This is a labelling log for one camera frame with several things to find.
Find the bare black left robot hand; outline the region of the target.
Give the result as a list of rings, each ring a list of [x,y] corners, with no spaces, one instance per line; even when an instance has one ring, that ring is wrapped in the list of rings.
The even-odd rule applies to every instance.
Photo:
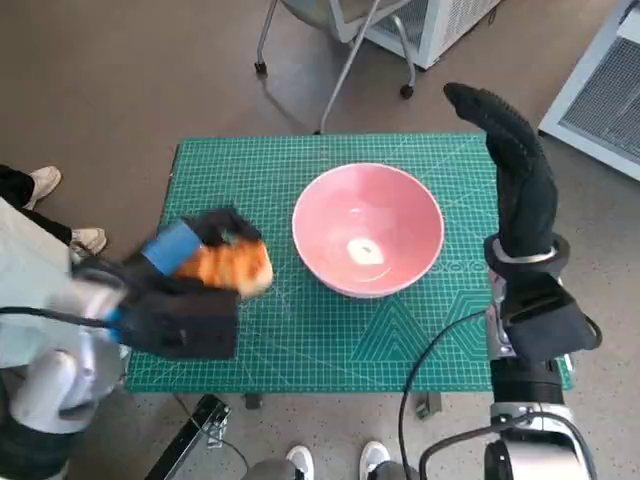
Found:
[[[274,272],[261,232],[233,207],[182,217],[123,261],[140,279],[174,279],[230,290],[242,298],[267,290]]]

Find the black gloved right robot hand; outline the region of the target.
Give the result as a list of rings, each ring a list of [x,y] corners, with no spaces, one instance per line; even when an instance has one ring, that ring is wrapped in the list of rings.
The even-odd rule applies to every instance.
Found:
[[[450,82],[443,92],[459,118],[486,134],[486,149],[496,166],[502,250],[512,258],[548,254],[558,191],[538,134],[489,90]]]

